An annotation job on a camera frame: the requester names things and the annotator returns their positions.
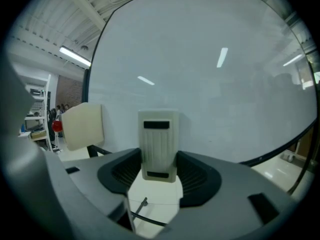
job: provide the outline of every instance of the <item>ceiling light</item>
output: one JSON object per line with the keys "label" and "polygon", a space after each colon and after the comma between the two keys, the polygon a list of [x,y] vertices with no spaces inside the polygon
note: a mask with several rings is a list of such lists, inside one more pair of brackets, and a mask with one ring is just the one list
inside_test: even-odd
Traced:
{"label": "ceiling light", "polygon": [[297,56],[295,56],[293,59],[289,60],[287,63],[283,64],[283,66],[287,66],[289,64],[291,64],[292,62],[295,62],[297,59],[299,59],[302,56],[302,54],[299,54]]}
{"label": "ceiling light", "polygon": [[140,80],[142,80],[142,81],[146,82],[146,83],[147,83],[147,84],[149,84],[149,85],[152,85],[152,86],[154,86],[154,85],[155,85],[155,83],[154,83],[154,82],[151,82],[150,80],[148,80],[148,79],[144,78],[143,76],[138,76],[138,78],[139,78]]}
{"label": "ceiling light", "polygon": [[62,46],[59,51],[65,55],[70,56],[71,58],[74,58],[79,62],[82,62],[83,64],[86,64],[89,67],[91,66],[91,62],[89,60],[85,59],[84,57],[81,57],[80,55],[76,54],[74,51],[71,51],[70,49],[64,46]]}
{"label": "ceiling light", "polygon": [[228,52],[228,48],[224,47],[221,49],[220,57],[219,57],[217,65],[216,65],[217,68],[221,68],[221,66],[224,63],[225,58],[227,56],[227,52]]}

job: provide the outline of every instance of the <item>black cable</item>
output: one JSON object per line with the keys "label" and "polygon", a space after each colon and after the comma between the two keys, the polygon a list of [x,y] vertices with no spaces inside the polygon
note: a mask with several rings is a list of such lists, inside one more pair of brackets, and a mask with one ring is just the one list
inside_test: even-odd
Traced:
{"label": "black cable", "polygon": [[152,223],[152,224],[156,224],[158,226],[162,226],[162,227],[165,227],[167,225],[167,223],[163,223],[163,222],[159,222],[159,221],[156,221],[156,220],[153,220],[153,219],[150,219],[150,218],[146,218],[146,217],[143,217],[135,212],[131,212],[131,214],[135,217],[137,217],[138,219],[140,220],[143,220],[143,221],[146,221],[146,222],[149,222],[149,223]]}

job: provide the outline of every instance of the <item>white wall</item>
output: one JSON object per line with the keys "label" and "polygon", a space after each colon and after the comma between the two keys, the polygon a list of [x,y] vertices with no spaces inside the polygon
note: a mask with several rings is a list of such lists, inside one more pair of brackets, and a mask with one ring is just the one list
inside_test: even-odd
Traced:
{"label": "white wall", "polygon": [[18,74],[35,76],[35,77],[46,78],[46,79],[48,78],[49,75],[51,75],[50,82],[49,82],[49,90],[48,90],[49,92],[51,92],[50,108],[53,109],[56,107],[56,93],[57,93],[57,84],[58,84],[58,78],[59,78],[58,75],[52,74],[48,71],[45,71],[39,68],[29,67],[17,62],[13,62],[12,66]]}

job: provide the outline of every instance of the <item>metal rod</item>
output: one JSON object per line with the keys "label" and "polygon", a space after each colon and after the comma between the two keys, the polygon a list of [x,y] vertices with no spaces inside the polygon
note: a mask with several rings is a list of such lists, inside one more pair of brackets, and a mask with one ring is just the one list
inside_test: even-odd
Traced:
{"label": "metal rod", "polygon": [[142,207],[144,207],[144,206],[146,206],[148,203],[147,203],[147,198],[145,197],[144,199],[143,199],[143,201],[141,202],[141,204],[140,204],[140,206],[139,206],[139,208],[136,210],[136,214],[139,214],[140,213],[140,211],[141,211],[141,209],[142,209]]}
{"label": "metal rod", "polygon": [[156,224],[158,226],[165,227],[167,225],[167,223],[163,223],[163,222],[159,222],[159,221],[156,221],[156,220],[153,220],[153,219],[150,219],[150,218],[143,217],[143,216],[141,216],[139,214],[136,214],[135,212],[131,212],[131,214],[134,217],[139,218],[140,220],[143,220],[143,221],[146,221],[146,222],[149,222],[149,223],[152,223],[152,224]]}

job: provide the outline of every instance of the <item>shelf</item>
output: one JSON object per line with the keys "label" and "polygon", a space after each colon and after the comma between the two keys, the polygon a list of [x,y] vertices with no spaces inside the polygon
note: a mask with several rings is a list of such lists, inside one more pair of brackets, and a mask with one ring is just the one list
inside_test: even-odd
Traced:
{"label": "shelf", "polygon": [[45,97],[41,97],[41,96],[32,96],[35,100],[37,101],[44,101]]}
{"label": "shelf", "polygon": [[24,120],[39,120],[39,119],[45,119],[44,116],[27,116],[24,118]]}
{"label": "shelf", "polygon": [[44,87],[48,83],[48,79],[42,78],[42,77],[24,75],[24,74],[19,74],[19,77],[25,84],[29,84],[29,85]]}
{"label": "shelf", "polygon": [[44,139],[46,139],[46,138],[47,138],[47,135],[46,135],[46,136],[43,136],[43,137],[39,137],[39,138],[31,138],[31,140],[32,140],[33,142],[35,142],[35,141],[44,140]]}

